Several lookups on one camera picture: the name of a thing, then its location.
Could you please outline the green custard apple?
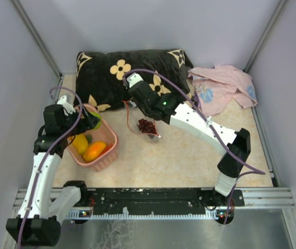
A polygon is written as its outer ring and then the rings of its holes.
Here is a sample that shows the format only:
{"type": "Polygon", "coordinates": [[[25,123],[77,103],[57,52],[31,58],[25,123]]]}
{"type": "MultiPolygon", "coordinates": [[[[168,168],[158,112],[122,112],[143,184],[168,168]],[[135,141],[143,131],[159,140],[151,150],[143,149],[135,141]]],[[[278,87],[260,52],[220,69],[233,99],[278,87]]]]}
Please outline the green custard apple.
{"type": "Polygon", "coordinates": [[[94,116],[94,128],[93,128],[93,130],[96,130],[96,129],[98,129],[101,126],[101,124],[102,124],[102,118],[101,118],[101,116],[100,116],[99,113],[91,112],[90,114],[92,116],[94,116]]]}

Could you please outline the clear zip top bag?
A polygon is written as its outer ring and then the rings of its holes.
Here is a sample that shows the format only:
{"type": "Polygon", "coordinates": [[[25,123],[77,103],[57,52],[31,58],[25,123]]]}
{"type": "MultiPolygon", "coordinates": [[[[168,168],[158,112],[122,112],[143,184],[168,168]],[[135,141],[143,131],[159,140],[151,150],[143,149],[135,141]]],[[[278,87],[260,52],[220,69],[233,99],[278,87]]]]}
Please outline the clear zip top bag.
{"type": "Polygon", "coordinates": [[[146,117],[133,101],[122,102],[126,110],[127,127],[133,134],[142,135],[151,141],[158,141],[162,138],[153,119],[146,117]]]}

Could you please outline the purple grape bunch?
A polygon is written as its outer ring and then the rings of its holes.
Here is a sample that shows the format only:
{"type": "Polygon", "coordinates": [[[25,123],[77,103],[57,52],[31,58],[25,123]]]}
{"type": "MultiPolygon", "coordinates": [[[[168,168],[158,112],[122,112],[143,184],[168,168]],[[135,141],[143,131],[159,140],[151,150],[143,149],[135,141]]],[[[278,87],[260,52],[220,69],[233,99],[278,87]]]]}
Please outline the purple grape bunch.
{"type": "Polygon", "coordinates": [[[148,121],[142,118],[138,121],[137,126],[141,133],[157,134],[156,127],[152,121],[148,121]]]}

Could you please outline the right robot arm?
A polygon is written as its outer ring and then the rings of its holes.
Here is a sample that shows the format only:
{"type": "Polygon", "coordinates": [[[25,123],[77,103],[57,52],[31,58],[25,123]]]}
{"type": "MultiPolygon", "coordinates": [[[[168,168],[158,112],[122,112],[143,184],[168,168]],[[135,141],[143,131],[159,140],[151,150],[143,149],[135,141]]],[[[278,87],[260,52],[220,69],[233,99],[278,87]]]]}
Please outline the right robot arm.
{"type": "Polygon", "coordinates": [[[133,75],[127,79],[129,94],[145,117],[186,130],[210,144],[222,155],[217,168],[219,175],[214,186],[214,201],[226,205],[232,199],[231,189],[251,153],[250,133],[225,128],[183,102],[180,97],[167,93],[159,96],[149,84],[133,75]]]}

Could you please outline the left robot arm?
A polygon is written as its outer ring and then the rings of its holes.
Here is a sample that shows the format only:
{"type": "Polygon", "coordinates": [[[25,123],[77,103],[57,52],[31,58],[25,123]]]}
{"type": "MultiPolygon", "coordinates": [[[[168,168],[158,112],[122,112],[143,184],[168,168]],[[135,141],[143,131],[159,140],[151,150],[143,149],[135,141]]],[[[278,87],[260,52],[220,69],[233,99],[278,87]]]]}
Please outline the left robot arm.
{"type": "Polygon", "coordinates": [[[55,246],[61,235],[61,224],[70,210],[83,206],[90,199],[84,181],[68,181],[54,201],[50,195],[55,173],[71,136],[96,128],[101,118],[92,115],[86,105],[77,107],[52,104],[43,112],[44,125],[40,127],[33,148],[33,169],[29,185],[15,218],[9,218],[6,230],[23,246],[55,246]]]}

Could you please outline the yellow lemon fruit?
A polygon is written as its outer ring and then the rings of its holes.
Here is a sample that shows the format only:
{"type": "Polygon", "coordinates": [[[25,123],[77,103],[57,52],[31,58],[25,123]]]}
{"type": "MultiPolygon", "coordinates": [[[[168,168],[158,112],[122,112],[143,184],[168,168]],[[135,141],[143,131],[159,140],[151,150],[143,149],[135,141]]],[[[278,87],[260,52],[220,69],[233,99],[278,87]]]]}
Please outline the yellow lemon fruit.
{"type": "Polygon", "coordinates": [[[72,139],[72,145],[76,149],[77,153],[83,155],[87,150],[89,143],[84,134],[75,135],[72,139]]]}

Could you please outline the pink plastic basket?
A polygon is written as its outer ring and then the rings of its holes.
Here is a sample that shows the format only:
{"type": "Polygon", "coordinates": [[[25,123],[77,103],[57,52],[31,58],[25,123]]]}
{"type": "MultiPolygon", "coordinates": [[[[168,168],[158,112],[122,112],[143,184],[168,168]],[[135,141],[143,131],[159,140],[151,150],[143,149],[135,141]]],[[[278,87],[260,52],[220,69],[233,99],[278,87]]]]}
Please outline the pink plastic basket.
{"type": "Polygon", "coordinates": [[[89,114],[99,118],[100,121],[96,128],[76,137],[70,137],[68,151],[79,166],[98,172],[117,159],[118,137],[95,107],[89,104],[85,104],[84,107],[89,114]]]}

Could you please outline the orange mango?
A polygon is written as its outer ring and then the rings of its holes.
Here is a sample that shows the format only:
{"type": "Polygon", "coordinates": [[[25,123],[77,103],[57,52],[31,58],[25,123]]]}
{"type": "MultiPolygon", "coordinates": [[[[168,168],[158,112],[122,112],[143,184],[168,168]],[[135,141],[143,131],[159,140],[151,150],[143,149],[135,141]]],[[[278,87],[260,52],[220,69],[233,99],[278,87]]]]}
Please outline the orange mango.
{"type": "Polygon", "coordinates": [[[94,142],[88,146],[87,150],[82,155],[85,162],[92,162],[97,159],[102,151],[105,149],[107,144],[102,141],[94,142]]]}

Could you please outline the orange carrot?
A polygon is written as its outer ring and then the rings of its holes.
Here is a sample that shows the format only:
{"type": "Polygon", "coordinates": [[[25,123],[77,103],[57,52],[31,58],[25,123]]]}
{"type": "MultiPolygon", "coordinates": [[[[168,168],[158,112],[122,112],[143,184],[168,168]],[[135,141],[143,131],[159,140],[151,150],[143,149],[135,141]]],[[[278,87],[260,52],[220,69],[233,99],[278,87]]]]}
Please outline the orange carrot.
{"type": "Polygon", "coordinates": [[[105,149],[102,151],[101,155],[107,153],[112,147],[114,146],[114,143],[110,143],[108,146],[105,147],[105,149]]]}

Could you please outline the black floral pillow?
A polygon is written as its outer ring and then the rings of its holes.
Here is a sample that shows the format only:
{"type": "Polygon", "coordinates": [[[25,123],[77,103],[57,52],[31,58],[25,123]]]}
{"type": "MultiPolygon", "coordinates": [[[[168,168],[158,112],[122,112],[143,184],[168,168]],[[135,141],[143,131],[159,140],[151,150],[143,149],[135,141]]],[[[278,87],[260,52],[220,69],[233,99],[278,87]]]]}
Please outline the black floral pillow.
{"type": "Polygon", "coordinates": [[[134,69],[148,69],[154,73],[141,72],[148,86],[162,96],[174,88],[162,80],[164,76],[191,97],[187,83],[188,71],[194,67],[182,49],[134,50],[111,53],[79,52],[76,58],[76,93],[74,100],[88,103],[99,112],[117,110],[131,97],[122,78],[134,69]]]}

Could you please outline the pink printed cloth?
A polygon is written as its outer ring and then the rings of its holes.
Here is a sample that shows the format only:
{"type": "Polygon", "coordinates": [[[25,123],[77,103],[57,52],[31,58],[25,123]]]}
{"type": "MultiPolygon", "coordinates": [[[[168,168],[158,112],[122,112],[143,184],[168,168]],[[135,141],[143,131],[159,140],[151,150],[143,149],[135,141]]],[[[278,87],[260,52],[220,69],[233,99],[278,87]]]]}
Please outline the pink printed cloth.
{"type": "Polygon", "coordinates": [[[195,67],[188,71],[188,76],[205,116],[220,114],[231,100],[243,109],[258,104],[252,77],[234,66],[195,67]]]}

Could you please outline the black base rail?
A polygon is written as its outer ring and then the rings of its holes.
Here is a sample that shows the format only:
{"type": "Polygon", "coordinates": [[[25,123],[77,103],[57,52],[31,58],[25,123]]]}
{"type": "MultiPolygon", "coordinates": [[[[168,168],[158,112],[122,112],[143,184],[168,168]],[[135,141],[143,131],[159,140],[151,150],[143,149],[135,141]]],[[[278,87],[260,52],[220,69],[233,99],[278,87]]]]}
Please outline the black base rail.
{"type": "Polygon", "coordinates": [[[76,208],[93,215],[199,215],[221,207],[244,206],[240,190],[223,196],[212,188],[89,188],[76,208]]]}

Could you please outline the aluminium frame post left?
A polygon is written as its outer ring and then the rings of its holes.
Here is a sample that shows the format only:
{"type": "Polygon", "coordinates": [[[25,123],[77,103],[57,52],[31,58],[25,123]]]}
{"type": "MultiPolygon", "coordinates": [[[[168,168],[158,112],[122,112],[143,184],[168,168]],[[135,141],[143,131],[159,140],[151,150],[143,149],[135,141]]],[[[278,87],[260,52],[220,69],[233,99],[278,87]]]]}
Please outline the aluminium frame post left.
{"type": "Polygon", "coordinates": [[[62,77],[62,73],[60,72],[53,56],[51,55],[49,49],[43,42],[40,34],[38,33],[37,29],[33,25],[31,19],[27,15],[25,9],[23,8],[22,4],[18,0],[10,0],[11,4],[13,5],[14,9],[18,13],[19,17],[22,19],[23,23],[25,24],[27,30],[31,34],[35,44],[40,49],[43,57],[47,61],[48,65],[51,67],[52,71],[55,73],[58,79],[62,77]]]}

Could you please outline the aluminium frame post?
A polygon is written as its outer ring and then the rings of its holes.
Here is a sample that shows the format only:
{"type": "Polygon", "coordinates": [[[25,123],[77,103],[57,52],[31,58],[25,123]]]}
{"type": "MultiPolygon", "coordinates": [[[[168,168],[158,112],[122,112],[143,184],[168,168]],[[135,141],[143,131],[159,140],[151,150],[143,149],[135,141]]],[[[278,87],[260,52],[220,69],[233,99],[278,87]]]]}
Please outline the aluminium frame post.
{"type": "Polygon", "coordinates": [[[22,4],[18,0],[10,0],[11,4],[13,5],[14,9],[18,13],[19,17],[22,19],[23,23],[25,24],[27,30],[31,34],[35,44],[40,49],[43,57],[47,61],[48,65],[51,67],[52,71],[55,73],[58,79],[62,77],[62,73],[60,72],[53,56],[51,55],[49,49],[43,42],[40,34],[38,33],[37,29],[33,25],[31,19],[27,15],[25,9],[23,8],[22,4]]]}
{"type": "Polygon", "coordinates": [[[248,63],[246,64],[246,67],[244,68],[245,73],[249,73],[256,62],[259,54],[262,52],[266,42],[268,41],[271,32],[273,31],[274,27],[276,26],[277,22],[281,18],[283,12],[285,11],[285,8],[288,4],[288,0],[280,0],[278,2],[278,5],[276,6],[276,9],[274,10],[269,22],[267,23],[267,26],[264,29],[264,32],[262,33],[252,55],[250,56],[248,63]]]}

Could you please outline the aluminium frame post right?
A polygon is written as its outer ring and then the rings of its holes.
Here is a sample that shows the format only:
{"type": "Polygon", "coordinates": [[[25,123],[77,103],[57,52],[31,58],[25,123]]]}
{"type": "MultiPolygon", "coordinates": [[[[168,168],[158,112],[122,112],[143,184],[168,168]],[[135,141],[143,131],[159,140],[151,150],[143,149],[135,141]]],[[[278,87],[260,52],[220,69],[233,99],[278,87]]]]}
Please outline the aluminium frame post right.
{"type": "Polygon", "coordinates": [[[248,63],[246,64],[246,67],[244,68],[245,73],[249,73],[256,62],[259,54],[262,52],[266,42],[268,41],[271,32],[273,31],[274,27],[276,26],[277,22],[281,18],[283,12],[285,11],[285,8],[288,4],[288,0],[280,0],[278,2],[278,5],[276,6],[276,9],[274,10],[269,22],[267,23],[267,26],[264,29],[264,32],[262,33],[252,55],[250,56],[248,63]]]}

